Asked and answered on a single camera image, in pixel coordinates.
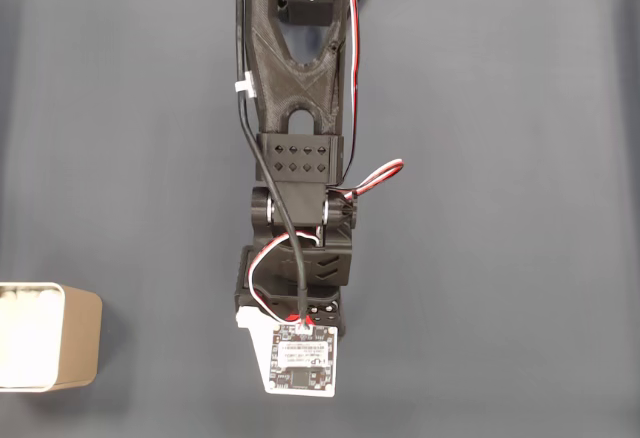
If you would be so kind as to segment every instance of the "white object inside tin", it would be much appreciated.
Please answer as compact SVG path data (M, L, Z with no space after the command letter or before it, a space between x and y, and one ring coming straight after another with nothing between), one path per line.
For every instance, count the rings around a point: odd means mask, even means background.
M58 288L0 287L0 388L55 383L63 316Z

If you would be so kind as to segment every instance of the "red and white wire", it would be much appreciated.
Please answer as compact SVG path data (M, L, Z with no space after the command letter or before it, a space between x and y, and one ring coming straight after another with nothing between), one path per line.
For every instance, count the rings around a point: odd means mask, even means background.
M320 244L320 239L317 236L312 235L311 233L306 233L304 231L296 231L296 235L298 235L300 238L307 238L309 240L313 240L316 243L316 245ZM258 293L256 293L256 290L254 290L254 288L253 288L253 273L255 272L256 268L258 267L258 265L264 259L265 256L267 256L280 243L282 243L284 241L287 241L288 239L289 239L289 233L283 233L282 235L276 236L273 240L271 240L269 243L267 243L267 245L264 248L262 248L262 250L260 250L260 253L258 253L256 255L256 257L253 259L253 261L251 262L251 265L249 266L249 272L247 274L247 281L249 282L249 291L251 292L251 296L253 296L253 299L256 300L258 302L258 304L267 313L269 313L269 315L271 315L271 317L274 320L276 320L278 323L281 323L281 324L297 323L297 322L300 321L300 319L298 318L297 321L286 321L286 320L283 320L282 318L280 318L278 315L276 315L273 312L273 310L271 310L271 308L269 308L267 306L267 304L264 302L264 300L262 298L260 298Z
M399 173L400 170L402 170L402 168L404 168L403 160L401 159L391 160L390 162L382 165L380 168L378 168L369 176L367 176L362 181L362 183L360 183L354 189L349 191L347 190L341 190L341 191L344 192L344 197L347 200L351 200L353 199L354 193L358 196L365 194L367 191L371 190L372 188L375 188L380 183L387 181L393 175Z
M360 23L358 21L358 0L349 0L349 10L351 11L351 114L353 116L351 124L351 157L344 172L342 180L345 179L356 148L356 131L358 127L358 68L360 67Z

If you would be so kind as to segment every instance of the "white wire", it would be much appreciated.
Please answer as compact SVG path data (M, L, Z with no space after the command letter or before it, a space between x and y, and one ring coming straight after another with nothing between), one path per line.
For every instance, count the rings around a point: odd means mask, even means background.
M355 84L355 72L356 72L356 19L355 19L356 0L349 0L349 10L351 11L351 113L355 114L356 111L356 84ZM351 121L351 130L355 126L355 121Z
M296 231L296 235L298 235L301 238L308 238L309 240L313 240L315 242L316 245L320 245L320 239L317 236L314 236L310 233L306 233L304 231ZM249 282L249 291L251 292L251 296L253 296L253 299L256 300L258 302L258 304L267 312L269 313L269 315L271 315L271 317L276 320L278 323L281 324L291 324L291 323L297 323L300 320L298 319L297 321L285 321L282 318L280 318L278 315L276 315L268 306L267 304L262 301L262 298L260 298L258 296L258 294L256 293L256 291L253 289L253 272L255 271L255 269L257 268L257 266L260 264L260 262L264 259L265 256L267 256L271 250L273 250L276 246L278 246L280 243L282 243L283 241L287 241L289 239L289 233L283 233L282 235L274 238L273 240L271 240L262 250L260 250L260 253L258 253L256 255L256 257L254 258L253 262L251 263L251 266L249 266L249 272L247 274L247 281Z
M367 176L358 186L356 186L355 188L356 194L359 194L362 191L362 188L367 188L367 190L365 191L368 191L371 188L379 185L383 181L395 175L399 171L397 168L402 166L404 166L404 161L401 159L391 160L390 162L382 165L380 168L378 168L369 176ZM381 173L382 171L384 171L384 173L376 177L376 175L378 173ZM345 193L344 197L347 200L352 199L353 191L349 191L348 193Z

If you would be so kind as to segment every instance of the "cable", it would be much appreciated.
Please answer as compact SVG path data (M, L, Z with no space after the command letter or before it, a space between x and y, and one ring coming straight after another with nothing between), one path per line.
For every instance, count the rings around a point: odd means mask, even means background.
M300 236L302 238L307 238L309 240L313 240L316 243L316 245L320 244L320 240L318 239L318 237L315 236L315 235L312 235L311 233L306 233L304 231L296 231L296 235ZM283 320L278 315L276 315L274 313L274 311L271 310L267 306L267 304L262 300L262 298L260 298L260 296L258 296L258 294L256 293L256 291L253 288L253 273L256 270L256 268L258 267L258 265L260 264L260 262L264 259L265 256L267 256L280 243L282 243L284 241L287 241L288 239L289 239L289 233L283 233L282 235L277 236L276 238L271 240L269 243L267 243L267 245L264 248L262 248L262 250L260 250L260 253L258 253L256 255L256 257L253 259L253 261L251 262L251 265L249 265L249 272L247 274L247 281L249 282L249 291L251 292L251 296L253 296L253 299L256 300L258 302L258 304L267 313L269 313L271 315L271 317L274 320L276 320L278 323L292 323L292 322ZM302 320L298 317L296 319L296 321L294 321L293 323L298 323L298 322L301 322L301 321Z
M367 191L375 188L380 183L387 181L392 176L396 175L404 168L404 161L401 159L391 160L390 162L382 165L380 168L375 170L369 176L367 176L362 183L356 186L353 189L345 189L345 188L333 188L337 191L344 193L344 197L347 200L353 199L353 195L360 196L365 194Z
M238 81L244 79L245 73L245 22L244 22L244 0L236 0L236 71L238 75ZM258 166L262 171L262 177L264 178L267 188L271 193L272 200L276 206L276 209L282 217L284 222L284 228L287 231L288 236L291 237L291 248L293 249L293 255L296 260L296 268L298 274L298 313L302 323L306 323L307 317L307 276L305 274L304 256L302 254L302 246L300 246L300 240L296 234L296 229L291 221L291 216L287 211L287 207L284 204L280 190L269 171L269 167L262 156L256 137L251 131L251 125L249 124L249 118L247 116L247 99L245 93L238 93L238 113L240 115L240 124L242 125L242 131L249 148L253 153Z
M352 137L351 137L351 155L349 163L345 169L339 185L344 183L353 158L356 153L356 132L358 129L358 68L360 67L360 23L358 21L358 0L349 0L349 9L351 11L351 114L352 121Z

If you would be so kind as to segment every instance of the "circuit board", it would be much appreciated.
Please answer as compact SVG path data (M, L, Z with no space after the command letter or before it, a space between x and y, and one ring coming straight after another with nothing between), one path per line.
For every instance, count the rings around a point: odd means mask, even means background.
M277 326L271 346L269 392L333 396L337 340L337 328L332 326Z

